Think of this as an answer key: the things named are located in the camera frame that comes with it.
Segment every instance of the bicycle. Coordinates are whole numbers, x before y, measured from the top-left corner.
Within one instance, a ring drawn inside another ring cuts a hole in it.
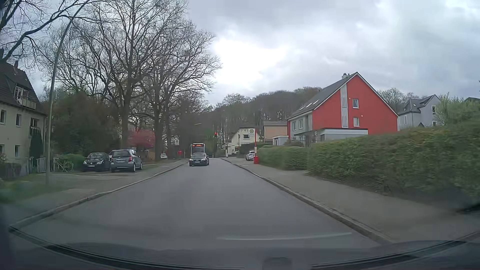
[[[54,163],[54,165],[57,165],[58,169],[61,169],[62,172],[71,172],[73,171],[73,162],[71,162],[70,160],[64,160],[63,162],[59,159],[59,158],[56,158],[57,161]]]

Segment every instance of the street lamp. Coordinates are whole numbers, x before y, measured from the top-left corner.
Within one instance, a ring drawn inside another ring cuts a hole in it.
[[[57,54],[55,55],[55,63],[53,64],[53,71],[52,71],[52,82],[50,84],[50,93],[48,94],[48,100],[49,100],[49,105],[48,105],[48,128],[47,128],[47,139],[46,139],[46,147],[47,147],[47,170],[45,171],[45,184],[48,185],[50,181],[50,176],[51,176],[51,171],[50,171],[50,160],[51,160],[51,149],[50,149],[50,142],[51,142],[51,134],[52,134],[52,111],[53,111],[53,91],[55,88],[55,76],[57,75],[57,66],[59,64],[59,57],[60,57],[60,52],[61,52],[61,47],[63,45],[63,41],[65,40],[65,36],[67,35],[68,28],[70,28],[70,25],[72,24],[73,20],[75,17],[78,15],[80,10],[89,2],[90,0],[85,1],[80,8],[75,12],[73,17],[70,19],[70,21],[67,24],[67,27],[63,31],[63,35],[61,36],[60,39],[60,44],[59,48],[57,49]]]

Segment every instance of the gray hatchback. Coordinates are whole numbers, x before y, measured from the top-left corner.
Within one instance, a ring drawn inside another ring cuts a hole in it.
[[[134,149],[119,149],[112,151],[110,160],[110,170],[127,169],[136,172],[144,168],[144,164]]]

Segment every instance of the bus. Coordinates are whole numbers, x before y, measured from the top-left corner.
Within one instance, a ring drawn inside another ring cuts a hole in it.
[[[192,144],[191,145],[191,154],[193,153],[205,153],[205,144],[203,143],[198,143],[198,144]]]

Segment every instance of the asphalt road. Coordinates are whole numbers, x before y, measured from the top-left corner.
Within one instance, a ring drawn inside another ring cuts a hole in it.
[[[171,172],[22,228],[57,244],[147,249],[377,244],[224,160]]]

